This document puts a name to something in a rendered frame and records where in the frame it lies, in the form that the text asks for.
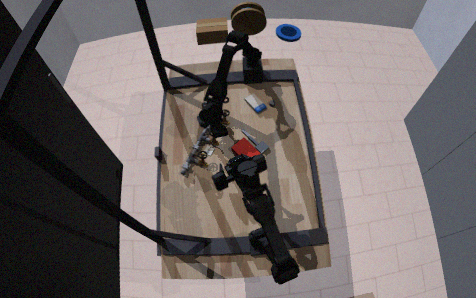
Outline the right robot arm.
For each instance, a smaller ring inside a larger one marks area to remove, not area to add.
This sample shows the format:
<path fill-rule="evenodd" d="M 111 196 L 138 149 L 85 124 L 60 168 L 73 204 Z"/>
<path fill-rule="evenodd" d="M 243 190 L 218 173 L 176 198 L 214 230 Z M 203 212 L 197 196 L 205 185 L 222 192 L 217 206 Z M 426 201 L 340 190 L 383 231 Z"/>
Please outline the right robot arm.
<path fill-rule="evenodd" d="M 254 219 L 262 226 L 251 231 L 250 242 L 255 251 L 264 250 L 265 253 L 267 252 L 266 255 L 272 262 L 271 272 L 274 281 L 280 285 L 297 278 L 299 266 L 294 258 L 292 260 L 292 256 L 283 242 L 274 219 L 275 204 L 267 184 L 261 185 L 260 183 L 257 164 L 254 161 L 245 161 L 242 155 L 237 155 L 229 159 L 225 169 L 228 175 L 232 175 L 236 180 L 240 179 L 244 197 L 242 200 L 246 210 L 250 215 L 254 214 Z M 263 194 L 265 190 L 267 194 Z"/>

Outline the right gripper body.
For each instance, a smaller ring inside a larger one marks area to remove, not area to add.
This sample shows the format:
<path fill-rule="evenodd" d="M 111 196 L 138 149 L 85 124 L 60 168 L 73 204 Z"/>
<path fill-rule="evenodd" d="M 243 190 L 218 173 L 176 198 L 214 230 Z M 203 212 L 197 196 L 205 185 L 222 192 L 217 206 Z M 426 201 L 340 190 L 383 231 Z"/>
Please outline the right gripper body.
<path fill-rule="evenodd" d="M 265 157 L 262 155 L 262 154 L 259 154 L 257 156 L 254 156 L 253 159 L 251 159 L 251 161 L 254 161 L 256 164 L 257 164 L 257 167 L 258 167 L 258 172 L 262 172 L 262 171 L 265 171 L 267 170 L 267 164 L 266 164 L 266 159 Z M 214 174 L 212 176 L 212 179 L 215 183 L 215 187 L 218 191 L 221 191 L 223 189 L 226 189 L 228 188 L 228 183 L 232 182 L 232 181 L 236 181 L 237 185 L 239 186 L 239 188 L 241 189 L 241 181 L 240 179 L 238 179 L 239 181 L 237 181 L 236 179 L 234 179 L 233 176 L 229 175 L 229 176 L 225 176 L 223 174 L 223 172 L 219 172 L 217 174 Z M 231 181 L 232 180 L 232 181 Z M 230 182 L 229 182 L 230 181 Z M 228 182 L 228 183 L 227 183 Z"/>

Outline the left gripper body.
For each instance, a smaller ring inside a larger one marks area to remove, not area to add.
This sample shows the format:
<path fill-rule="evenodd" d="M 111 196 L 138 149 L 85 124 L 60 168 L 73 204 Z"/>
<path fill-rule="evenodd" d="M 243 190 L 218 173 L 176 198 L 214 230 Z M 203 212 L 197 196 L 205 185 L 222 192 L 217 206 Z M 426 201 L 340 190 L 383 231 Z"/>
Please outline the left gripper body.
<path fill-rule="evenodd" d="M 223 136 L 228 135 L 228 130 L 227 130 L 226 126 L 224 126 L 224 125 L 222 126 L 222 124 L 220 123 L 220 122 L 223 122 L 222 115 L 224 115 L 223 111 L 216 113 L 216 115 L 213 117 L 213 121 L 214 121 L 213 126 L 214 126 L 214 128 L 212 129 L 212 133 L 213 133 L 215 138 L 223 137 Z"/>

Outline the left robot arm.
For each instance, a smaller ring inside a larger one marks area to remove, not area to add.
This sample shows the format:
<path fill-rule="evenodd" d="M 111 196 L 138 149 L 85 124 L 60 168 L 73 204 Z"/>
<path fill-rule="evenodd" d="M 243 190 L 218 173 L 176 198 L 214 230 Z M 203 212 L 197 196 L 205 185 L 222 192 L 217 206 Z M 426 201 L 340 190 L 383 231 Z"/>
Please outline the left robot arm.
<path fill-rule="evenodd" d="M 206 128 L 209 126 L 210 123 L 211 125 L 213 125 L 213 117 L 216 115 L 216 113 L 222 111 L 223 103 L 227 96 L 227 76 L 230 70 L 233 56 L 236 54 L 236 52 L 241 49 L 243 50 L 242 55 L 244 57 L 247 57 L 247 67 L 259 67 L 258 60 L 261 59 L 262 52 L 259 51 L 259 49 L 252 47 L 248 40 L 248 34 L 234 30 L 232 30 L 232 32 L 230 32 L 226 36 L 226 43 L 222 49 L 223 53 L 221 56 L 216 77 L 213 81 L 211 81 L 204 98 L 204 101 L 206 101 L 207 104 L 199 112 L 199 116 L 197 116 L 198 123 L 201 127 Z M 235 43 L 237 45 L 235 47 L 230 46 L 227 45 L 228 42 Z M 243 48 L 246 50 L 244 50 Z M 213 97 L 210 98 L 208 97 L 209 95 Z"/>

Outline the red rectangular block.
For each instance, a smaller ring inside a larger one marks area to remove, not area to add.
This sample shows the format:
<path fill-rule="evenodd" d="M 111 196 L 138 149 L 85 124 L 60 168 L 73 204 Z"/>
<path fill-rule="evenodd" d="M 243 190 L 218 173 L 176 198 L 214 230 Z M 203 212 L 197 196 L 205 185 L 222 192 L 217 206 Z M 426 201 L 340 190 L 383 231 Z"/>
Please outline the red rectangular block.
<path fill-rule="evenodd" d="M 231 150 L 236 155 L 247 155 L 249 157 L 261 154 L 252 144 L 250 144 L 245 138 L 242 138 L 234 146 L 231 147 Z"/>

